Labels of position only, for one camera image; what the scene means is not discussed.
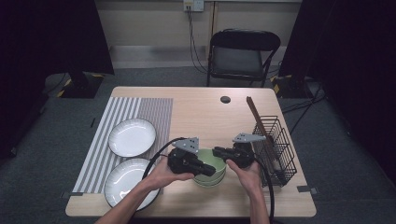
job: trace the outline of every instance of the wall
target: wall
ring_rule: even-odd
[[[182,1],[97,1],[109,46],[188,46],[189,20]],[[192,13],[194,40],[206,46],[211,35],[212,13],[216,30],[248,28],[274,32],[287,46],[297,17],[298,0],[281,2],[205,2],[204,12]]]

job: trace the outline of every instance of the black wire basket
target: black wire basket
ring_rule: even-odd
[[[294,153],[286,131],[280,125],[277,116],[261,116],[262,124],[270,141],[253,142],[256,157],[267,167],[273,186],[283,187],[297,173],[294,165]],[[253,134],[262,135],[257,124]],[[268,185],[263,170],[262,186]]]

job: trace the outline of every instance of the white plate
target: white plate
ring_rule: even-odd
[[[122,157],[146,152],[155,141],[155,128],[145,119],[127,119],[119,123],[108,137],[110,149]]]
[[[130,159],[111,171],[105,183],[105,197],[110,206],[114,207],[142,180],[143,173],[149,165],[145,159]],[[157,197],[159,189],[153,190],[137,208],[137,211],[149,206]]]

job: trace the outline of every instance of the baseboard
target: baseboard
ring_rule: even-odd
[[[184,67],[207,66],[206,46],[196,47],[159,47],[159,46],[111,46],[109,47],[114,69],[121,68],[152,68],[152,67]],[[285,55],[286,46],[281,46],[273,57],[271,65],[279,65]]]

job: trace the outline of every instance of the striped placemat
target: striped placemat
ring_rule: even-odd
[[[138,156],[151,159],[169,141],[172,104],[171,98],[110,97],[73,192],[104,193],[110,172],[131,159],[117,156],[107,144],[111,130],[126,119],[146,119],[153,124],[157,134],[155,142],[147,152]]]

